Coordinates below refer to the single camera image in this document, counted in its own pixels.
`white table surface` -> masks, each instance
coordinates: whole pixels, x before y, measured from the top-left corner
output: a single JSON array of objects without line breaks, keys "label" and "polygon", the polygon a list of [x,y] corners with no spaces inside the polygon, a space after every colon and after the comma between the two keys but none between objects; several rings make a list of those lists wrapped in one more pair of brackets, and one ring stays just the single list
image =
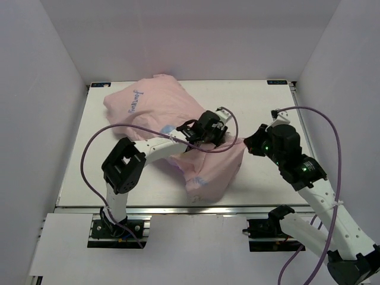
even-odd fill
[{"label": "white table surface", "polygon": [[[69,165],[66,169],[61,192],[57,201],[60,207],[101,206],[101,200],[85,185],[80,175],[80,157],[88,139],[100,128],[109,124],[105,117],[103,99],[108,94],[122,90],[133,82],[112,83],[110,87],[90,88],[83,117]],[[182,86],[205,109],[219,106],[229,108],[239,122],[239,136],[252,135],[260,124],[270,124],[270,110],[294,106],[287,85],[268,85],[266,81],[181,81]],[[290,111],[291,124],[301,136],[301,146],[309,154],[305,136],[296,111]],[[228,124],[233,134],[233,121]],[[104,159],[118,139],[106,131],[91,145],[85,160],[85,173],[89,181],[106,195],[103,172]],[[224,197],[216,203],[192,201],[186,195],[185,181],[180,173],[165,161],[145,167],[139,184],[129,193],[127,206],[236,206],[236,205],[301,205],[306,204],[280,176],[276,166],[268,158],[254,157],[246,151],[242,167],[236,179],[229,185]]]},{"label": "white table surface", "polygon": [[[269,285],[293,252],[250,252],[243,216],[154,216],[144,249],[87,248],[91,214],[48,214],[30,269],[42,285]],[[303,284],[318,261],[301,252],[282,285]],[[313,285],[333,285],[322,266]]]}]

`white enclosure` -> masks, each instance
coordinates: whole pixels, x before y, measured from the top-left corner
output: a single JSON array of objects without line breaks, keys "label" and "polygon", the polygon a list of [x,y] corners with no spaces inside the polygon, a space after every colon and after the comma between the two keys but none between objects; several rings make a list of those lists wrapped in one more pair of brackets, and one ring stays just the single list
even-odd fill
[{"label": "white enclosure", "polygon": [[[297,81],[298,103],[336,124],[342,199],[379,243],[379,15],[375,0],[1,1],[1,284],[25,284],[72,153],[86,84],[161,72],[179,80]],[[333,133],[302,115],[334,186]],[[371,282],[380,284],[379,274]]]}]

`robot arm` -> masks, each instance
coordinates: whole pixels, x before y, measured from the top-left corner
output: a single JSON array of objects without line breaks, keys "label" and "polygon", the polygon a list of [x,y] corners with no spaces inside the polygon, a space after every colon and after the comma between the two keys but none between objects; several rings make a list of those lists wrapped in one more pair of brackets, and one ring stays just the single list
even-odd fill
[{"label": "robot arm", "polygon": [[[302,154],[300,136],[289,125],[286,114],[272,111],[273,123],[261,125],[244,140],[251,154],[267,156],[313,208],[328,229],[333,208],[338,207],[332,242],[325,260],[339,285],[357,285],[380,269],[380,247],[356,224],[343,203],[335,202],[335,193],[318,162]],[[326,235],[302,220],[293,209],[281,206],[269,213],[269,225],[277,233],[293,236],[317,256],[322,255]]]},{"label": "robot arm", "polygon": [[102,208],[100,215],[111,236],[117,237],[124,231],[113,220],[123,225],[127,224],[125,207],[128,192],[136,187],[146,165],[173,154],[192,150],[190,146],[178,140],[195,146],[212,143],[218,147],[224,143],[226,123],[231,117],[229,112],[221,108],[215,112],[208,110],[198,120],[187,121],[174,129],[167,135],[169,138],[155,137],[132,142],[126,137],[119,140],[102,164],[109,208]]}]

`white panel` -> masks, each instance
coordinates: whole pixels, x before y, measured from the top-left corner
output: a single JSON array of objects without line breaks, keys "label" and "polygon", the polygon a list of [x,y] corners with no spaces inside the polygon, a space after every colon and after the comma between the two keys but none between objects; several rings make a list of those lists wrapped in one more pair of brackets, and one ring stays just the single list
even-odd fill
[{"label": "white panel", "polygon": [[38,0],[0,1],[1,284],[24,284],[86,88]]},{"label": "white panel", "polygon": [[[294,106],[288,85],[268,85],[266,81],[181,81],[186,91],[206,109],[219,106],[229,108],[239,122],[239,136],[252,135],[261,124],[272,121],[270,111]],[[81,126],[61,189],[60,206],[99,206],[102,201],[83,182],[80,175],[80,158],[87,141],[100,128],[109,125],[105,117],[103,99],[106,95],[132,83],[112,83],[111,87],[90,88]],[[305,137],[296,111],[289,112],[292,125],[301,135],[306,154]],[[235,126],[228,123],[234,134]],[[118,139],[111,131],[97,137],[85,161],[85,172],[90,182],[103,195],[106,194],[103,172],[100,168]],[[286,183],[276,165],[264,157],[254,157],[245,151],[242,167],[229,185],[225,196],[213,205],[277,205],[306,204],[297,192]],[[138,185],[129,193],[128,206],[196,206],[210,205],[191,200],[186,196],[182,175],[165,161],[148,165]]]},{"label": "white panel", "polygon": [[[292,252],[250,252],[244,217],[154,216],[144,249],[87,248],[92,215],[50,214],[31,275],[42,285],[277,284]],[[282,285],[303,284],[317,257],[301,252]],[[334,284],[322,267],[313,285]]]},{"label": "white panel", "polygon": [[[300,101],[325,112],[337,126],[343,152],[343,200],[359,226],[377,243],[379,15],[379,1],[342,0],[299,80]],[[307,126],[335,187],[337,151],[332,130],[315,115],[308,115]],[[372,281],[380,284],[379,274]]]},{"label": "white panel", "polygon": [[297,80],[339,0],[41,0],[91,81]]}]

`pink cloth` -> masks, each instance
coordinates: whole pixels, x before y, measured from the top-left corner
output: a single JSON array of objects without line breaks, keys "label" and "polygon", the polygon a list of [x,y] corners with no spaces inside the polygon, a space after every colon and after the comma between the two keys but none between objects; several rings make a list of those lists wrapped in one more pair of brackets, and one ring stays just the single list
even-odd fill
[{"label": "pink cloth", "polygon": [[[155,75],[154,78],[133,83],[108,95],[104,99],[104,105],[108,109],[107,118],[111,124],[134,124],[164,133],[190,119],[198,119],[205,112],[178,81],[169,75]],[[120,127],[113,130],[117,134],[127,135],[133,141],[155,137],[149,132],[134,128]],[[226,142],[219,148],[226,147],[232,140],[231,135],[226,135]],[[202,148],[213,149],[214,145],[204,144]],[[244,149],[245,145],[239,139],[236,145],[224,153],[210,154],[191,150],[171,156],[168,161],[182,171],[186,190],[193,201],[217,201],[239,171]]]}]

